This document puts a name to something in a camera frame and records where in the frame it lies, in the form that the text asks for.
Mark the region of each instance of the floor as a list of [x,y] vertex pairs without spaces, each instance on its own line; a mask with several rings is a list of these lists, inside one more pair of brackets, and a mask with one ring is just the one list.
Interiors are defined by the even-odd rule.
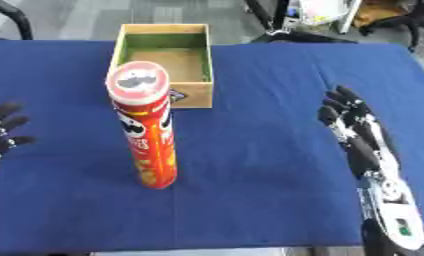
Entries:
[[[208,23],[212,44],[247,43],[263,29],[252,14],[243,11],[242,0],[7,0],[29,17],[36,39],[114,40],[123,23]],[[268,10],[273,0],[262,0]],[[406,45],[402,29],[383,29],[362,37],[352,29],[341,36],[361,42],[394,42]],[[0,15],[0,37],[18,38],[13,23]],[[424,66],[424,30],[415,54]],[[362,255],[360,248],[318,248],[315,255]],[[306,248],[195,250],[177,252],[99,253],[103,256],[281,256],[310,255]]]

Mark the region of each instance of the green box lining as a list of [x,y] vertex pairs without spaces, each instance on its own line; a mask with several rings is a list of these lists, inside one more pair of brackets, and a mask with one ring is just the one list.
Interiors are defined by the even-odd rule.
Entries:
[[141,51],[173,51],[176,48],[190,48],[198,51],[201,58],[203,82],[210,82],[209,55],[205,34],[128,34],[120,49],[119,65],[129,61],[133,53]]

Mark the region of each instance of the can lid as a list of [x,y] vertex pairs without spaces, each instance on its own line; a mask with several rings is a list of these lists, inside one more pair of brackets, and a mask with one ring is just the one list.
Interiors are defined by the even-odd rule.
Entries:
[[159,100],[170,89],[170,84],[167,72],[159,64],[132,61],[109,74],[106,87],[113,100],[140,106]]

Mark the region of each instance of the table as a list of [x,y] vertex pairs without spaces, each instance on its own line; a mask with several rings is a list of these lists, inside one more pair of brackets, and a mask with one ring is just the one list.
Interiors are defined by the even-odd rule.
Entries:
[[104,78],[112,42],[0,42],[0,103],[38,138],[0,162],[0,252],[360,243],[355,182],[316,120],[359,93],[394,138],[424,216],[424,71],[394,45],[214,46],[213,109],[176,110],[177,182],[150,190]]

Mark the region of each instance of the chair wheel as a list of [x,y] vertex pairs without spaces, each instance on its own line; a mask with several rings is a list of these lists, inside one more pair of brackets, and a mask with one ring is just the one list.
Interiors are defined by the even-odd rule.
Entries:
[[366,26],[360,27],[360,33],[363,36],[368,36],[369,34],[374,33],[374,31]]

